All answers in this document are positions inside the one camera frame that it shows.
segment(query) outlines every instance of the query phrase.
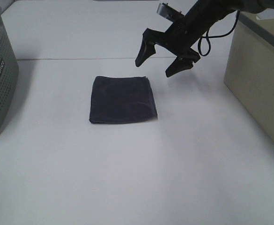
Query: black cable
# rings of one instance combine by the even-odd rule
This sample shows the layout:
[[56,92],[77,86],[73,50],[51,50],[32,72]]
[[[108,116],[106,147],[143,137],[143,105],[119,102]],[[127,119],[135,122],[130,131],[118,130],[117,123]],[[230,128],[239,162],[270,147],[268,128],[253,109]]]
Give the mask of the black cable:
[[[240,16],[240,11],[237,11],[237,15],[236,15],[236,21],[235,21],[235,24],[234,26],[232,27],[232,29],[230,30],[230,32],[228,32],[227,34],[223,34],[223,35],[218,35],[218,36],[210,36],[208,35],[210,29],[207,30],[207,34],[205,36],[202,36],[199,38],[199,41],[198,41],[198,52],[201,56],[207,56],[209,55],[209,53],[211,52],[211,49],[212,49],[212,45],[211,45],[211,41],[210,39],[211,38],[223,38],[223,37],[226,37],[228,35],[230,35],[234,29],[236,28],[236,25],[238,23],[238,20],[239,20],[239,16]],[[206,39],[207,40],[207,44],[208,44],[208,51],[206,54],[202,54],[202,51],[201,51],[201,42],[202,42],[202,39]]]

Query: dark purple towel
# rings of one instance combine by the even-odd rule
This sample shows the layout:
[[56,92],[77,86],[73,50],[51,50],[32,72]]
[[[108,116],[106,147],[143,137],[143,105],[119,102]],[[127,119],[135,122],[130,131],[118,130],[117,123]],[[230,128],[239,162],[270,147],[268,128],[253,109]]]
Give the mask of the dark purple towel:
[[135,123],[154,117],[157,117],[156,105],[148,78],[95,78],[91,123]]

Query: folded cloth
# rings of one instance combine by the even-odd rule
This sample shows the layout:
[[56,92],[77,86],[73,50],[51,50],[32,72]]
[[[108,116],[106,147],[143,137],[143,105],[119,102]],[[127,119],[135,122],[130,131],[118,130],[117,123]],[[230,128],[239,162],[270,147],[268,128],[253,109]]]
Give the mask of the folded cloth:
[[91,96],[91,123],[134,123],[157,117],[148,78],[97,76]]

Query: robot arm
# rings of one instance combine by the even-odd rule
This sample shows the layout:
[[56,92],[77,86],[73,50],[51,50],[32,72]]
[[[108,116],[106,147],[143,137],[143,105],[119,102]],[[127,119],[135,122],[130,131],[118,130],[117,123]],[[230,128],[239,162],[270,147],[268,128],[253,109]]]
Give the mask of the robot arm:
[[274,8],[274,0],[198,0],[186,15],[167,4],[160,4],[158,14],[173,24],[165,32],[148,28],[145,30],[141,49],[135,61],[136,66],[139,67],[155,54],[155,44],[158,44],[177,56],[166,70],[167,77],[191,69],[193,63],[200,59],[200,55],[191,46],[214,23],[236,10],[259,13],[266,8]]

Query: white wall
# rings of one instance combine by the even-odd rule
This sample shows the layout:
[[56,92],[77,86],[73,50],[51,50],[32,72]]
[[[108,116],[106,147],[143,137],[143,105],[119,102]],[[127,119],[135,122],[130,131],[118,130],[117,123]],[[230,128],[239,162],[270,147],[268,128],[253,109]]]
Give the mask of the white wall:
[[2,11],[5,11],[13,2],[14,0],[0,0]]

